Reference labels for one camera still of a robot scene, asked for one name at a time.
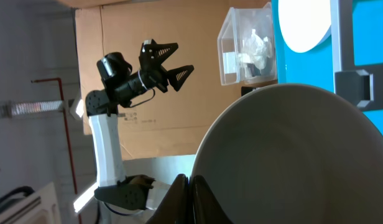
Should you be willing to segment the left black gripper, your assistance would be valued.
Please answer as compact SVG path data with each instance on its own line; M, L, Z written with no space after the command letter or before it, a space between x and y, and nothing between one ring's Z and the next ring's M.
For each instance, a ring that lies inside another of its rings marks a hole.
M193 65L186 65L167 71L162 64L178 49L177 43L158 44L154 39L142 44L138 70L139 93L156 88L162 93L168 91L168 82L175 91L179 91L189 75Z

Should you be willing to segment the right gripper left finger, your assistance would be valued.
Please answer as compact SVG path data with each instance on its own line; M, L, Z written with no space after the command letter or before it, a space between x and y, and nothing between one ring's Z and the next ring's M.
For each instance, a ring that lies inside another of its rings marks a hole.
M188 177L179 174L146 224L188 223Z

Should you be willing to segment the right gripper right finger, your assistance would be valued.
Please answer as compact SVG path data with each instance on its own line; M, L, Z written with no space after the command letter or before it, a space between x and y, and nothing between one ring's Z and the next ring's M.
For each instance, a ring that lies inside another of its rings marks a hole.
M194 176L191 187L196 224L233 224L202 175Z

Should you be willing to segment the white napkin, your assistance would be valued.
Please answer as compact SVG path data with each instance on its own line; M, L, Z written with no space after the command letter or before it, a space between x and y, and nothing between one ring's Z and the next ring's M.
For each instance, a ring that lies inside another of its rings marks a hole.
M268 37L260 38L256 30L251 30L251 36L243 42L243 49L239 54L242 63L253 64L259 70L267 67L268 61L274 57L272 41Z

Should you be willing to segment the grey shallow bowl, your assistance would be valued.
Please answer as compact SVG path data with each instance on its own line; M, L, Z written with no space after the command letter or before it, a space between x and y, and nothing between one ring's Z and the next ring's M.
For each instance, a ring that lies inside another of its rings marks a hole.
M204 136L192 174L233 223L383 223L383 135L314 86L236 100Z

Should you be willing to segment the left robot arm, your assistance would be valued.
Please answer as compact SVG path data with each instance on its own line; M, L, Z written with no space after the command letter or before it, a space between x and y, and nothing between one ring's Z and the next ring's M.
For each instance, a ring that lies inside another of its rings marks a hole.
M179 91L194 67L186 65L172 70L163 67L177 49L176 43L145 41L136 72L120 52L107 54L96 63L104 88L89 92L85 106L97 168L93 196L108 209L116 206L126 210L156 210L169 191L169 184L146 175L126 175L121 159L118 108L133 108L132 100L148 91L165 93L169 86Z

